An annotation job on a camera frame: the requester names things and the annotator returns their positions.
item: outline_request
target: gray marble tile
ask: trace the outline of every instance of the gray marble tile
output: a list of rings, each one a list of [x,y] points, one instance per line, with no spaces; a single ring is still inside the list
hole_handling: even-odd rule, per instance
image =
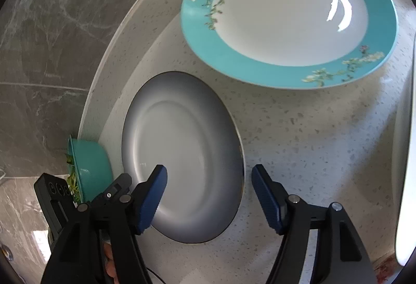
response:
[[[0,81],[89,88],[135,0],[7,0],[0,10]]]
[[[0,84],[0,163],[7,176],[67,172],[64,153],[76,135],[86,91]]]
[[[0,243],[13,253],[13,269],[27,284],[39,284],[46,260],[34,231],[47,230],[33,184],[36,177],[7,179],[0,184]]]

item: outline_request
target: black cable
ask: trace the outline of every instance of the black cable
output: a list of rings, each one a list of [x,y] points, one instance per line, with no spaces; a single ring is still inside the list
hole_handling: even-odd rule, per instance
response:
[[[151,273],[153,273],[163,284],[166,284],[165,281],[163,279],[161,279],[160,276],[157,275],[153,270],[150,270],[148,267],[146,267],[146,269],[148,271],[150,271]]]

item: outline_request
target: teal bowl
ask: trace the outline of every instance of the teal bowl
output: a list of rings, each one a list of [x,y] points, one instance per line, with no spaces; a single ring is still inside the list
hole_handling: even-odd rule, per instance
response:
[[[69,137],[68,155],[74,158],[76,182],[82,202],[92,201],[113,182],[107,153],[98,143]]]

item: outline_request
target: plate center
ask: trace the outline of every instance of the plate center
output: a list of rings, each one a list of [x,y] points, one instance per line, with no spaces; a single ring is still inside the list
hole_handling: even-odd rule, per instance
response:
[[[284,66],[343,57],[361,44],[368,26],[364,0],[225,0],[219,9],[216,31],[228,46]]]
[[[137,165],[149,174],[157,164],[168,171],[157,216],[189,218],[201,207],[211,184],[210,149],[202,128],[184,106],[163,101],[147,110],[141,131]]]

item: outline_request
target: floral plate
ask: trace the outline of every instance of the floral plate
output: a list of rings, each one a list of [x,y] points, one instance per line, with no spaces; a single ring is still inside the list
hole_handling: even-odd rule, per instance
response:
[[[182,30],[205,63],[282,89],[344,84],[390,56],[392,0],[183,0]]]

